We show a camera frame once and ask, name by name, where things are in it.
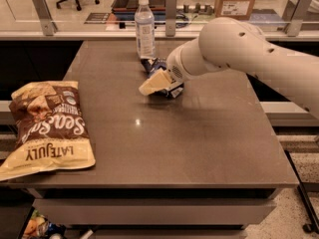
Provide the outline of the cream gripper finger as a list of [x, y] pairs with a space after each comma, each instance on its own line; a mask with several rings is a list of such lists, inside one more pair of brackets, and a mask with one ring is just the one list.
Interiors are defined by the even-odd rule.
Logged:
[[148, 96], [168, 88], [172, 82], [173, 79], [170, 74], [163, 69], [159, 69], [139, 86], [139, 91], [142, 95]]

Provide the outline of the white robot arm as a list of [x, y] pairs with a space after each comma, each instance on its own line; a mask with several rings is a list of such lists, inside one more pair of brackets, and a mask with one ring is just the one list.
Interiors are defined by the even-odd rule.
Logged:
[[199, 36], [175, 48], [140, 87], [148, 96], [201, 75], [227, 69], [248, 74], [319, 118], [319, 58], [269, 43], [259, 29], [232, 18], [205, 24]]

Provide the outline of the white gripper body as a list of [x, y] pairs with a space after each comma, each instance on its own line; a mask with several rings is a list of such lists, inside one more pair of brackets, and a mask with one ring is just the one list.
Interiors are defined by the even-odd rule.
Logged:
[[190, 74], [182, 64], [181, 53], [183, 46], [175, 48], [166, 59], [166, 69], [170, 76], [178, 82], [186, 82], [190, 80]]

